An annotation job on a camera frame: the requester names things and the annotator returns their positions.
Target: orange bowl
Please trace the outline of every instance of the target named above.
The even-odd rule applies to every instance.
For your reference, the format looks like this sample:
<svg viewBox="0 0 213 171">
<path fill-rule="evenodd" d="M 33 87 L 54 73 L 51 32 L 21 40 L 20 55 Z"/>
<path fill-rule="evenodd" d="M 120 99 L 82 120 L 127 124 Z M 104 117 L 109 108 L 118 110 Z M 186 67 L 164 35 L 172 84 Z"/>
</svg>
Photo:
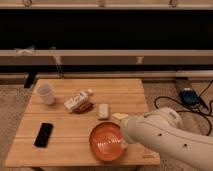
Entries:
<svg viewBox="0 0 213 171">
<path fill-rule="evenodd" d="M 90 148 L 102 161 L 113 161 L 120 158 L 125 149 L 121 147 L 120 127 L 112 122 L 97 125 L 90 134 Z"/>
</svg>

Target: wooden tabletop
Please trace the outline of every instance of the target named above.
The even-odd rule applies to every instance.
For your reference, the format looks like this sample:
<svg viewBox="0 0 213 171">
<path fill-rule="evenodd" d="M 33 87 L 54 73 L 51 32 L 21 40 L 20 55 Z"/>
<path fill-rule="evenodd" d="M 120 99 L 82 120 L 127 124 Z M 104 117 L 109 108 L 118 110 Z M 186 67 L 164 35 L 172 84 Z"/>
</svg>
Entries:
<svg viewBox="0 0 213 171">
<path fill-rule="evenodd" d="M 56 101 L 45 105 L 35 95 L 43 83 L 52 83 Z M 70 114 L 63 103 L 81 90 L 91 88 L 94 109 L 86 114 Z M 7 156 L 6 167 L 155 165 L 159 155 L 140 144 L 129 145 L 119 160 L 104 163 L 90 150 L 89 135 L 102 121 L 98 106 L 108 103 L 110 113 L 143 114 L 148 111 L 143 86 L 139 79 L 40 79 L 35 86 L 18 131 Z M 54 125 L 47 148 L 36 148 L 35 138 L 42 122 Z"/>
</svg>

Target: floor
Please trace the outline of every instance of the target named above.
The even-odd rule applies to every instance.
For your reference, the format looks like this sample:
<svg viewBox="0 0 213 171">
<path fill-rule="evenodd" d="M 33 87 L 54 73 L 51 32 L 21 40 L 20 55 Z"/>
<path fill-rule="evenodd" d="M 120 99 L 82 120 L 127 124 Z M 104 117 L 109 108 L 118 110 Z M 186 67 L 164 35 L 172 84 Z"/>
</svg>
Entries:
<svg viewBox="0 0 213 171">
<path fill-rule="evenodd" d="M 0 171 L 31 171 L 30 168 L 5 168 L 4 161 L 10 148 L 12 139 L 15 135 L 17 127 L 22 118 L 22 114 L 30 98 L 33 86 L 30 89 L 24 89 L 21 81 L 5 82 L 0 79 Z M 194 81 L 192 83 L 193 88 L 201 92 L 209 81 Z M 146 80 L 144 81 L 144 89 L 146 100 L 149 109 L 155 109 L 154 99 L 161 95 L 166 95 L 174 99 L 178 99 L 175 85 L 172 81 L 163 80 Z M 205 101 L 209 101 L 213 96 L 213 86 L 203 95 Z M 159 102 L 159 106 L 170 106 L 174 109 L 180 109 L 177 104 L 162 100 Z M 189 113 L 181 114 L 184 130 L 188 130 L 198 134 L 205 134 L 208 127 L 205 121 L 201 117 Z M 171 157 L 160 154 L 161 164 L 159 166 L 141 166 L 141 167 L 78 167 L 78 168 L 45 168 L 47 171 L 108 171 L 108 170 L 124 170 L 124 171 L 197 171 L 197 169 Z"/>
</svg>

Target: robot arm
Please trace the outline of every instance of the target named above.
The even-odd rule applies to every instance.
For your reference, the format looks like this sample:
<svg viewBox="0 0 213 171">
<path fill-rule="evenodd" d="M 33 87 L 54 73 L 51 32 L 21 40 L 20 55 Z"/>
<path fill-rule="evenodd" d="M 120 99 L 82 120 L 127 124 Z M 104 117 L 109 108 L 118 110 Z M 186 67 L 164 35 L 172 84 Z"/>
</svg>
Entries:
<svg viewBox="0 0 213 171">
<path fill-rule="evenodd" d="M 170 108 L 161 108 L 142 116 L 121 121 L 121 132 L 128 143 L 144 146 L 186 162 L 205 171 L 213 169 L 213 137 L 179 129 L 180 115 Z"/>
</svg>

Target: paper cup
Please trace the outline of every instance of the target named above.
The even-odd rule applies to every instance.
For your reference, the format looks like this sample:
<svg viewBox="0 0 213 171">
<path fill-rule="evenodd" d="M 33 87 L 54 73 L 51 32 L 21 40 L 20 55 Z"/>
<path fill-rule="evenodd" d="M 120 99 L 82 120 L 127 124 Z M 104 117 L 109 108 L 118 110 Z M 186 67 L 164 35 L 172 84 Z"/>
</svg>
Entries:
<svg viewBox="0 0 213 171">
<path fill-rule="evenodd" d="M 39 96 L 45 104 L 51 105 L 54 103 L 54 91 L 51 84 L 42 84 L 36 89 L 36 94 Z"/>
</svg>

